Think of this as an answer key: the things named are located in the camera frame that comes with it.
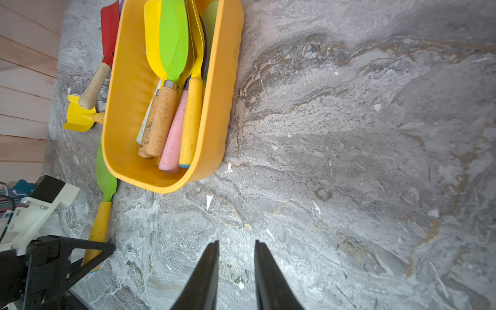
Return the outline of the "yellow storage box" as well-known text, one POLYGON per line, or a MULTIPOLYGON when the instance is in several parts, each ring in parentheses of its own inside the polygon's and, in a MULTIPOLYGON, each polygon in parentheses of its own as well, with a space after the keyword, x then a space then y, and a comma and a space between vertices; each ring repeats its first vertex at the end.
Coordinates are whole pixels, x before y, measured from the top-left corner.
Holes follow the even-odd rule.
POLYGON ((103 157, 116 178, 148 191, 167 194, 210 177, 223 160, 235 94, 244 9, 241 1, 218 4, 195 157, 189 169, 167 174, 152 161, 139 157, 136 143, 159 82, 145 55, 144 6, 144 1, 125 1, 123 6, 103 124, 103 157))

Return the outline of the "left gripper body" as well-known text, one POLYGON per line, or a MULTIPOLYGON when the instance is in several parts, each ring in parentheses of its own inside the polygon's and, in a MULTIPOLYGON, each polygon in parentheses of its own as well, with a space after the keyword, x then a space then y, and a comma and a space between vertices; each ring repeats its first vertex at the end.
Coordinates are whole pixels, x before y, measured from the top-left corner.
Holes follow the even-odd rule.
POLYGON ((28 245, 25 255, 15 250, 1 253, 1 309, 41 309, 50 286, 48 238, 28 245))

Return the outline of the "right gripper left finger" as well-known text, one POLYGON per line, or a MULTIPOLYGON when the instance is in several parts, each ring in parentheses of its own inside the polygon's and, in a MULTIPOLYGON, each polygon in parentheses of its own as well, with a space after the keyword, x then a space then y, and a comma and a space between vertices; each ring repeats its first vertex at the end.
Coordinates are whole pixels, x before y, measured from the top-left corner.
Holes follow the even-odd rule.
POLYGON ((216 309, 219 241, 208 244, 188 283, 171 309, 216 309))

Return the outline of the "light blue shovel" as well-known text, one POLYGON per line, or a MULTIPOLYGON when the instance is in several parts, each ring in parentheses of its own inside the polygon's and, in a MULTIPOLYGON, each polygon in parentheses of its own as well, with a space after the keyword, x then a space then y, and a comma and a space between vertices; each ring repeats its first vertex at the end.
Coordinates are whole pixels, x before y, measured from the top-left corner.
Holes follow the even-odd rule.
POLYGON ((158 93, 160 91, 160 88, 161 88, 161 80, 159 81, 159 84, 158 84, 158 86, 156 88, 156 92, 152 96, 152 99, 151 99, 151 101, 150 101, 150 103, 148 105, 147 112, 146 112, 145 117, 144 117, 144 119, 142 121, 142 125, 140 127, 140 131, 139 131, 139 133, 137 135, 136 142, 139 143, 139 144, 142 142, 143 134, 144 134, 144 131, 145 131, 145 128, 146 128, 146 125, 147 125, 147 121, 148 121, 148 118, 149 118, 149 114, 150 114, 150 111, 151 111, 153 99, 154 99, 155 95, 158 95, 158 93))

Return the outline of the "yellow scoop blue-tipped handle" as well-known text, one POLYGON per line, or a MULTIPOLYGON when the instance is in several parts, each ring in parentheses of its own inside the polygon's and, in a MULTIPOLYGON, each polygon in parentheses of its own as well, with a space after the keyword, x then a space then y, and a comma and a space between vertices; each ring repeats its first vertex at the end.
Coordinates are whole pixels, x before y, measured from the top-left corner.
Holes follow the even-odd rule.
POLYGON ((205 37, 199 11, 195 1, 187 1, 191 37, 193 39, 193 67, 189 80, 189 92, 183 122, 180 167, 190 168, 196 152, 202 113, 203 80, 202 65, 205 52, 205 37))

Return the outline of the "yellow scoop wooden handle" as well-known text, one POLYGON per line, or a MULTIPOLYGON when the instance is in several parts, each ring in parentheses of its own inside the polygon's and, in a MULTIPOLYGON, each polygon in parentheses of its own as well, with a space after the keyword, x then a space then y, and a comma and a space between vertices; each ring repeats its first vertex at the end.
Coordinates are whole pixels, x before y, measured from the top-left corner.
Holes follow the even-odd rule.
MULTIPOLYGON (((145 47, 147 60, 150 67, 157 77, 162 81, 167 78, 166 70, 161 62, 160 56, 160 19, 161 19, 162 1, 147 1, 144 6, 144 21, 145 21, 145 47)), ((143 134, 142 142, 139 146, 138 154, 142 158, 153 159, 154 156, 146 151, 149 144, 149 136, 151 125, 154 118, 154 105, 158 100, 158 95, 155 95, 147 125, 143 134)))

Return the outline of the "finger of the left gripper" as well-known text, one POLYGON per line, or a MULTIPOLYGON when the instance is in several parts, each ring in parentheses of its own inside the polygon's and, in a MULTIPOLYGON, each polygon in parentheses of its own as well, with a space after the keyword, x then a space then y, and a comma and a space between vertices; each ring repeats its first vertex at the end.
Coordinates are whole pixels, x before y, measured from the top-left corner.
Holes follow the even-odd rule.
POLYGON ((114 253, 110 242, 42 236, 27 247, 23 309, 89 309, 71 289, 114 253))

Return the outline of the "purple shovel pink handle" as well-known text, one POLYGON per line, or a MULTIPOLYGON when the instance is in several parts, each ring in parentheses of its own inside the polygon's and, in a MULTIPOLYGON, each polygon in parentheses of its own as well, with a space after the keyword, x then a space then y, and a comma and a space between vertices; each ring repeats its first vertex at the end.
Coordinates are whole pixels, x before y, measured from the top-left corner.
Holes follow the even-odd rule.
POLYGON ((182 143, 183 122, 185 116, 185 108, 187 105, 190 79, 191 77, 188 77, 186 79, 182 96, 176 110, 173 122, 171 124, 164 151, 161 155, 161 160, 158 166, 160 170, 169 174, 177 174, 180 171, 180 147, 182 143))

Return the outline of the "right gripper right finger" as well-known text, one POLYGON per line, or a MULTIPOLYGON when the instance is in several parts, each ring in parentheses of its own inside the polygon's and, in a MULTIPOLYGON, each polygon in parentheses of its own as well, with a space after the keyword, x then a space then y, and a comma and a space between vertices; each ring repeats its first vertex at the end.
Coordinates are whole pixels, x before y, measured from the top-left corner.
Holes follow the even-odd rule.
POLYGON ((290 289, 269 248, 257 240, 254 247, 257 309, 304 309, 290 289))

